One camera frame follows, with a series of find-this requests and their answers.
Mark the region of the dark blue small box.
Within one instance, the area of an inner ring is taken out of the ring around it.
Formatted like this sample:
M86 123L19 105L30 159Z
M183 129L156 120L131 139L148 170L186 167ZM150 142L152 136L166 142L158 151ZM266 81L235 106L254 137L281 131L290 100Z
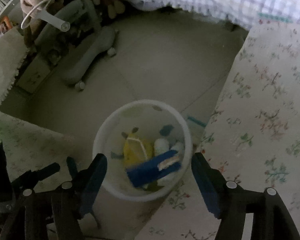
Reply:
M181 163L178 152L169 150L149 161L127 168L126 173L134 187L142 187L179 169Z

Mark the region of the yellow snack bag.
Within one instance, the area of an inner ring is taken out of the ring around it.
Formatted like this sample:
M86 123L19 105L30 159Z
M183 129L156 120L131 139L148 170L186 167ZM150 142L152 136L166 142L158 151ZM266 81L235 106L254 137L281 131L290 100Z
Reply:
M126 134L123 146L123 159L125 167L132 167L149 161L154 157L153 143L137 135L139 128L134 127Z

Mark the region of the white plastic bottle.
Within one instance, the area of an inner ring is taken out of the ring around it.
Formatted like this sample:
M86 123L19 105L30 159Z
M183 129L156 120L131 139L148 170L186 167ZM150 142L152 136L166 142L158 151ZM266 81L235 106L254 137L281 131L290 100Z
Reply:
M158 156L169 151L170 145L167 139L159 138L154 142L154 155Z

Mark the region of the white round trash bin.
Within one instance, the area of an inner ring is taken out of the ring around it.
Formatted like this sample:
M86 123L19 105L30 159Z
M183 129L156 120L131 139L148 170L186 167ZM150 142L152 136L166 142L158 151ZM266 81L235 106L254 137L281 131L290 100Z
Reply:
M172 181L154 192L135 188L125 172L123 147L125 134L132 131L141 139L154 142L166 138L170 144L184 144L181 169ZM150 202L169 194L185 174L192 158L192 140L189 127L182 115L173 107L156 100L139 100L128 103L106 118L99 128L93 144L93 156L103 153L108 169L102 186L113 196L133 202Z

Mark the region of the floral cloth left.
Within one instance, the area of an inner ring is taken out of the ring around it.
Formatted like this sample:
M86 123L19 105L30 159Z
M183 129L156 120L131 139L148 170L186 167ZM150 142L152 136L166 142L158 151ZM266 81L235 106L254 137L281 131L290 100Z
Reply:
M0 112L0 140L11 181L28 170L42 169L54 162L60 165L61 170L39 182L34 190L54 190L62 182L70 180L66 158L77 153L79 141L76 138Z

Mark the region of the floral bed sheet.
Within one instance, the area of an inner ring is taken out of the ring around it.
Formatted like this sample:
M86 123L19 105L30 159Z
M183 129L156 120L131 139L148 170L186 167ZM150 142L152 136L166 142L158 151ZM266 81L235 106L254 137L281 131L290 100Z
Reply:
M300 25L253 27L204 130L200 152L244 189L274 188L300 233Z

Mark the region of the beige fringed blanket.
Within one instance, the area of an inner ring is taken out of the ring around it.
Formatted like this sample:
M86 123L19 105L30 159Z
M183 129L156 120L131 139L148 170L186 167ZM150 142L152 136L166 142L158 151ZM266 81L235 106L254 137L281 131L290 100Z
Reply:
M0 105L15 83L29 49L18 28L10 29L0 38Z

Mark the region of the grey wheeled chair base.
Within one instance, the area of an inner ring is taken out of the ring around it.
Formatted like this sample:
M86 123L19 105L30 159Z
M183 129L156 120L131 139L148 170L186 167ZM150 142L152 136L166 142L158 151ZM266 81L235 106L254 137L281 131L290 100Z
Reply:
M70 29L71 24L78 21L84 14L89 15L90 23L96 24L95 32L85 38L73 52L70 52L65 39L61 36L61 33L66 32L62 32L48 23L36 39L36 46L48 64L50 66L61 65L59 73L63 82L67 86L74 86L79 91L85 88L82 77L93 60L104 52L107 52L109 56L116 54L113 44L117 31L112 27L102 28L97 23L96 13L90 10L91 5L86 0L74 0L54 15L69 22Z

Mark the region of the teal handled tool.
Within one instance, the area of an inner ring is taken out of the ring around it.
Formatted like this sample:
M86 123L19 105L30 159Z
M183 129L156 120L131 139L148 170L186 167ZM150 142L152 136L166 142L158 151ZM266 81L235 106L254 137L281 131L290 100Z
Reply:
M197 124L197 125L199 125L199 126L201 126L201 127L206 127L206 123L204 123L204 122L202 122L202 121L200 121L200 120L198 120L198 119L196 119L195 117L193 117L193 116L187 116L187 120L189 120L189 121L191 121L191 122L193 122L193 123L195 123L195 124Z

